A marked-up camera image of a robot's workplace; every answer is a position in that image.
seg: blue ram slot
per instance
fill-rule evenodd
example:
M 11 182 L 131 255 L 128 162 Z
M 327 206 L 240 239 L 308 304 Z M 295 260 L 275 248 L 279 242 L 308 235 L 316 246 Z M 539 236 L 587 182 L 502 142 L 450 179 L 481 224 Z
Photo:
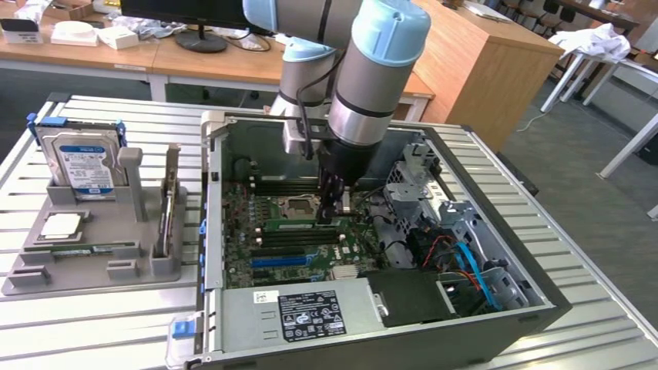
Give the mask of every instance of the blue ram slot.
M 287 266 L 306 266 L 307 257 L 279 257 L 279 258 L 262 258 L 251 261 L 251 267 L 287 267 Z

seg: motherboard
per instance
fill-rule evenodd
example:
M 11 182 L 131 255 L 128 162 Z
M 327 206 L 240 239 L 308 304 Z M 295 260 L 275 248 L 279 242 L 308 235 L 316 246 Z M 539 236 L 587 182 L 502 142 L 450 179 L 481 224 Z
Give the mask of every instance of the motherboard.
M 387 266 L 373 220 L 354 213 L 318 224 L 319 203 L 312 193 L 260 195 L 243 183 L 224 186 L 227 288 L 357 278 Z

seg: white cloth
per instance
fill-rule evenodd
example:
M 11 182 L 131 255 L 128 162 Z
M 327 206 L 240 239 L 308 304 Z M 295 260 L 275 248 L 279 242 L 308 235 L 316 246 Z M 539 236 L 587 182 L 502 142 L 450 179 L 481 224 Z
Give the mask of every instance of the white cloth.
M 578 51 L 613 63 L 621 61 L 630 52 L 629 40 L 617 35 L 610 23 L 599 25 L 595 29 L 561 31 L 549 41 L 565 49 L 562 56 Z

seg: light blue robot joint cap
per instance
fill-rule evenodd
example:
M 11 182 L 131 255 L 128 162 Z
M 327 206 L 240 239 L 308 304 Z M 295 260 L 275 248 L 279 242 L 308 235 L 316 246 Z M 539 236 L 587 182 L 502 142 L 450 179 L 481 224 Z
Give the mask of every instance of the light blue robot joint cap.
M 308 40 L 292 37 L 286 46 L 286 62 L 310 62 L 332 54 L 336 49 Z
M 243 10 L 252 24 L 276 32 L 276 0 L 243 0 Z
M 423 54 L 431 23 L 430 15 L 410 0 L 365 0 L 351 39 L 374 62 L 407 66 Z

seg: monitor stand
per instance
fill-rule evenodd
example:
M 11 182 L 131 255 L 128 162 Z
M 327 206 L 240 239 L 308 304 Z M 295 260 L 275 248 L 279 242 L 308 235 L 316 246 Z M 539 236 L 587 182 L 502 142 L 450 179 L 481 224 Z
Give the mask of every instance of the monitor stand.
M 226 41 L 218 35 L 204 33 L 204 27 L 199 25 L 199 31 L 183 31 L 178 33 L 176 44 L 192 52 L 220 52 L 226 49 Z

